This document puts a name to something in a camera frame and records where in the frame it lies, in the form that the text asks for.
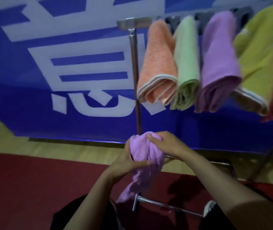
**crumpled purple towel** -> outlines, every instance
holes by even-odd
[[[235,17],[230,11],[215,14],[203,34],[201,90],[195,112],[216,112],[241,83],[241,69],[233,48]]]
[[[142,135],[134,135],[130,138],[131,156],[134,161],[151,160],[152,165],[137,169],[131,182],[119,196],[117,203],[134,199],[137,193],[146,191],[155,175],[161,171],[164,164],[164,153],[157,146],[146,138],[146,134],[161,140],[161,137],[154,132],[148,131]]]

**person's right arm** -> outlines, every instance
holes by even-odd
[[[166,154],[184,161],[238,230],[273,229],[273,203],[219,170],[175,135],[158,132],[163,140],[147,135]]]

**red mat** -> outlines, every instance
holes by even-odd
[[[0,154],[0,230],[49,229],[52,215],[88,193],[107,166],[73,161]],[[116,200],[130,182],[115,185]],[[258,184],[273,199],[273,185]],[[195,176],[161,172],[145,197],[202,213],[211,199]],[[131,229],[197,229],[200,218],[142,203],[118,205],[119,217]]]

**drying rack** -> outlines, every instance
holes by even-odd
[[[249,21],[250,18],[252,18],[254,12],[253,9],[250,6],[244,6],[241,8],[231,8],[230,11],[234,13],[234,16],[236,17],[236,23],[237,23],[237,29],[236,31],[239,32],[244,25]],[[206,24],[209,22],[210,18],[214,15],[213,11],[207,11],[204,13],[194,13],[195,20],[198,21],[198,33],[202,34],[203,30],[206,26]],[[169,29],[172,33],[174,33],[175,29],[180,23],[181,16],[170,16],[163,18],[165,22],[168,24]],[[149,28],[151,23],[154,20],[161,19],[160,16],[158,17],[141,17],[141,18],[127,18],[124,20],[117,21],[117,26],[120,30],[128,31],[129,32],[129,40],[130,40],[130,46],[131,46],[131,58],[132,58],[132,71],[133,71],[133,82],[134,82],[134,95],[135,95],[135,112],[136,112],[136,125],[137,125],[137,132],[138,135],[142,134],[142,126],[141,126],[141,106],[140,102],[137,98],[137,83],[138,83],[138,51],[137,51],[137,34],[136,29],[138,28]],[[253,184],[256,180],[256,178],[261,173],[262,169],[265,167],[265,165],[269,162],[269,160],[273,156],[273,148],[264,156],[263,160],[259,163],[258,167],[252,172],[250,177],[247,179],[248,184]],[[170,159],[178,159],[174,158],[170,155],[165,155],[166,158]],[[210,161],[213,164],[220,165],[220,166],[226,166],[234,179],[237,179],[237,175],[235,173],[235,170],[233,168],[233,165],[231,161],[227,160],[224,162],[219,161]],[[173,209],[175,211],[188,213],[196,216],[203,217],[203,214],[196,213],[193,211],[189,211],[186,209],[178,208],[175,206],[167,205],[161,202],[157,202],[154,200],[147,199],[145,197],[142,197],[141,194],[136,194],[133,204],[133,211],[136,211],[137,205],[139,202],[147,202],[154,205],[162,206],[168,209]]]

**person's left arm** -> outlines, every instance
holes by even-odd
[[[132,160],[128,140],[123,153],[102,173],[64,230],[99,229],[113,185],[132,170],[149,164],[150,161]]]

